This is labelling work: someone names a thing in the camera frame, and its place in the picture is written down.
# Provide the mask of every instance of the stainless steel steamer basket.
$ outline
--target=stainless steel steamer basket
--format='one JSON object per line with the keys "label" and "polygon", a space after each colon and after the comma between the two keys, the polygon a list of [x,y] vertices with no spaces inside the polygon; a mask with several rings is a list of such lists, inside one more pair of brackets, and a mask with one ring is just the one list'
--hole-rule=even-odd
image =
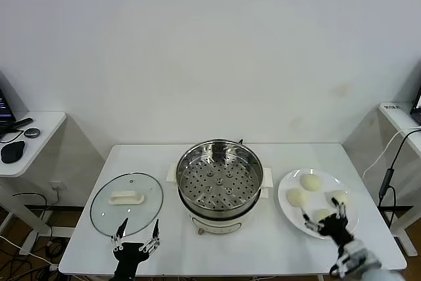
{"label": "stainless steel steamer basket", "polygon": [[260,195],[263,168],[247,147],[209,140],[189,149],[177,164],[180,197],[191,211],[213,220],[248,212]]}

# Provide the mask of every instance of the small round object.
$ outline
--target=small round object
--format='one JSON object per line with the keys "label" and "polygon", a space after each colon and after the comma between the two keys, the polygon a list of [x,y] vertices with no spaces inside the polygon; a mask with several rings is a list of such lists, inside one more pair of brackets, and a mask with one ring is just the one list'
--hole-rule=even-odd
{"label": "small round object", "polygon": [[320,209],[316,211],[316,214],[314,215],[314,219],[317,222],[320,222],[321,220],[325,219],[329,215],[331,215],[333,212],[329,211],[328,209]]}
{"label": "small round object", "polygon": [[305,207],[308,200],[307,192],[299,188],[289,189],[287,199],[293,207]]}
{"label": "small round object", "polygon": [[40,134],[41,131],[38,128],[29,128],[24,132],[27,138],[37,138]]}
{"label": "small round object", "polygon": [[332,198],[333,198],[333,197],[334,197],[334,198],[336,199],[336,201],[338,201],[339,203],[343,203],[343,204],[345,204],[345,205],[348,205],[348,204],[349,204],[348,195],[347,195],[347,192],[345,192],[345,191],[342,191],[342,190],[335,190],[335,191],[332,191],[332,192],[328,193],[328,194],[327,194],[327,196],[328,196],[328,201],[329,201],[329,204],[330,204],[332,207],[336,207],[336,206],[334,205],[333,201],[332,201]]}
{"label": "small round object", "polygon": [[322,180],[316,174],[304,174],[300,177],[300,184],[307,191],[320,191]]}

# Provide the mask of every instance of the glass lid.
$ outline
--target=glass lid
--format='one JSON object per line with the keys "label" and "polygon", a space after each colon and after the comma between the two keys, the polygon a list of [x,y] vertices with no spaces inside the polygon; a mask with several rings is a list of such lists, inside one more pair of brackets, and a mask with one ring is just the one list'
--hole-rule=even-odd
{"label": "glass lid", "polygon": [[152,176],[140,172],[123,174],[105,184],[91,205],[92,225],[98,232],[112,236],[126,218],[124,235],[143,230],[158,215],[164,194]]}

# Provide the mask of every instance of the power outlet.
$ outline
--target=power outlet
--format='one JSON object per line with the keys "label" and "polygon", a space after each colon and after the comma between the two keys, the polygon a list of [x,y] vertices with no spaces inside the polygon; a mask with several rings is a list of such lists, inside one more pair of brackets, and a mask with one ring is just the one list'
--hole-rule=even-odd
{"label": "power outlet", "polygon": [[65,184],[63,184],[61,181],[48,181],[48,184],[54,191],[63,191],[66,189]]}

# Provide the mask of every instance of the white cable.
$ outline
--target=white cable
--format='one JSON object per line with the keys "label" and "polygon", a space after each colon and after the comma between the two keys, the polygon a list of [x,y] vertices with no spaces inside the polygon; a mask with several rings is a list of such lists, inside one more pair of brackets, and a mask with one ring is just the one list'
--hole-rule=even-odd
{"label": "white cable", "polygon": [[[29,251],[27,251],[27,250],[25,250],[25,249],[22,249],[21,247],[19,247],[19,246],[17,246],[15,243],[12,243],[10,240],[8,240],[6,237],[4,237],[4,236],[1,236],[0,235],[0,238],[2,238],[2,239],[4,239],[6,242],[8,242],[9,244],[11,244],[11,245],[13,245],[13,246],[15,246],[15,247],[17,247],[17,248],[19,248],[20,250],[24,250],[25,252],[27,252],[29,255],[31,255],[31,256],[33,256],[33,257],[36,257],[36,258],[38,258],[38,259],[41,259],[41,260],[44,260],[46,263],[49,263],[50,265],[52,265],[52,266],[54,266],[55,268],[57,268],[57,264],[56,263],[50,263],[48,260],[46,260],[46,259],[44,259],[44,258],[42,258],[42,257],[38,257],[37,255],[34,255],[33,253],[30,253]],[[86,280],[84,280],[84,279],[82,279],[82,278],[79,278],[78,276],[73,276],[73,277],[75,277],[76,279],[79,279],[80,281],[86,281]]]}
{"label": "white cable", "polygon": [[12,243],[12,242],[11,242],[10,240],[8,240],[6,237],[0,236],[0,238],[3,238],[6,242],[8,242],[8,243],[9,243],[9,244],[11,244],[11,245],[14,245],[15,247],[19,248],[20,250],[23,250],[23,251],[27,252],[29,255],[34,256],[34,257],[36,257],[36,258],[38,258],[38,259],[44,260],[46,263],[49,263],[50,265],[55,265],[55,266],[56,266],[56,264],[55,264],[55,263],[50,263],[48,260],[45,260],[45,259],[44,259],[44,258],[42,258],[42,257],[38,257],[37,255],[34,255],[33,253],[30,253],[29,251],[27,251],[27,250],[25,250],[25,249],[22,249],[21,247],[19,247],[19,246],[17,246],[16,244]]}
{"label": "white cable", "polygon": [[79,279],[79,280],[81,280],[81,281],[86,281],[86,280],[84,280],[84,279],[82,279],[82,278],[79,278],[78,276],[72,276],[73,278],[76,278],[76,279]]}
{"label": "white cable", "polygon": [[398,136],[401,132],[404,131],[408,131],[408,130],[419,130],[421,129],[421,127],[417,126],[417,127],[413,127],[413,128],[404,128],[402,130],[399,130],[395,133],[395,135],[392,136],[392,138],[390,139],[389,143],[387,143],[385,149],[382,151],[382,153],[379,155],[379,157],[377,157],[377,159],[374,161],[374,163],[372,163],[371,166],[369,166],[363,173],[362,173],[362,179],[365,178],[366,173],[374,167],[375,164],[377,164],[377,162],[380,160],[380,158],[384,155],[384,153],[387,151],[387,148],[389,147],[389,145],[391,144],[391,142],[395,139],[396,136]]}
{"label": "white cable", "polygon": [[274,276],[267,276],[266,278],[253,278],[252,280],[254,281],[259,281],[259,280],[266,280],[266,279],[273,279]]}

